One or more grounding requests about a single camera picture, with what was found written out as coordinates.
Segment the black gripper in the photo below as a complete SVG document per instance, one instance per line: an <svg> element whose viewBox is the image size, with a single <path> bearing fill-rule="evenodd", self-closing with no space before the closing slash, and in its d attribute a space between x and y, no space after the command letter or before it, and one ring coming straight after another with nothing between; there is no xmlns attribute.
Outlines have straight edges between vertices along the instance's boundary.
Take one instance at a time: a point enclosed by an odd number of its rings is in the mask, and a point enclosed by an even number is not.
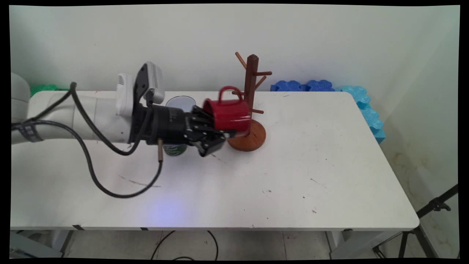
<svg viewBox="0 0 469 264"><path fill-rule="evenodd" d="M206 157L223 147L224 142L236 135L236 130L198 131L195 127L215 128L213 115L201 107L193 106L190 112L177 107L151 105L146 125L146 144L157 145L162 140L166 145L189 144Z"/></svg>

